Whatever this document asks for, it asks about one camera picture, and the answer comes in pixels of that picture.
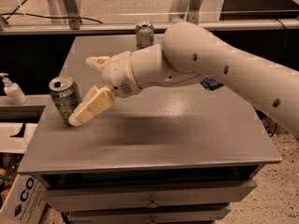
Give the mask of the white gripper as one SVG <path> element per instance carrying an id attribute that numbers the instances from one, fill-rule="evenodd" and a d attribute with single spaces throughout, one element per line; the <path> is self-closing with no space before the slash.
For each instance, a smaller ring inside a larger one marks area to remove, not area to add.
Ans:
<path id="1" fill-rule="evenodd" d="M 114 104 L 116 96 L 126 98 L 142 91 L 135 82 L 130 51 L 114 55 L 110 59 L 108 56 L 88 57 L 85 62 L 101 73 L 106 87 L 99 89 L 93 86 L 86 93 L 83 101 L 68 118 L 69 124 L 75 127 L 109 109 Z"/>

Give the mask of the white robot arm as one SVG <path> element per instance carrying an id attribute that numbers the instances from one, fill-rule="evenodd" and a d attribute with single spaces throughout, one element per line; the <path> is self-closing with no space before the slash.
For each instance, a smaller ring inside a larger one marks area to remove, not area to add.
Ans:
<path id="1" fill-rule="evenodd" d="M 299 72 L 237 49 L 186 21 L 170 26 L 160 44 L 112 57 L 89 57 L 104 87 L 92 87 L 68 118 L 80 126 L 109 109 L 116 98 L 159 86 L 185 86 L 209 76 L 299 135 Z"/>

